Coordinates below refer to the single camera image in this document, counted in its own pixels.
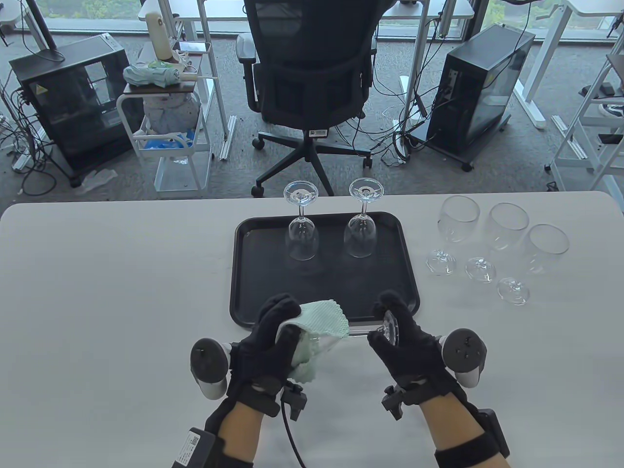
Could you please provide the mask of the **person's left hand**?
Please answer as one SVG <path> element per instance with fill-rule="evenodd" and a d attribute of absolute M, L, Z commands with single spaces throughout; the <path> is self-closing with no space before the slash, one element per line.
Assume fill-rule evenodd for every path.
<path fill-rule="evenodd" d="M 287 293 L 268 299 L 248 337 L 234 345 L 226 396 L 233 403 L 269 417 L 280 406 L 276 397 L 293 370 L 293 355 L 301 330 L 283 323 L 301 314 L 299 303 Z"/>

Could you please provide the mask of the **person's right hand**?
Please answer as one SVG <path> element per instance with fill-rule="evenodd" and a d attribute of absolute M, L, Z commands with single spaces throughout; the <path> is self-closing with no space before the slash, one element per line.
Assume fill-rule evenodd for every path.
<path fill-rule="evenodd" d="M 370 347 L 384 363 L 409 404 L 421 404 L 450 393 L 462 394 L 456 379 L 446 370 L 439 344 L 414 321 L 403 299 L 393 291 L 382 292 L 372 308 L 376 318 L 390 312 L 396 318 L 399 341 L 392 345 L 383 332 L 368 332 Z"/>

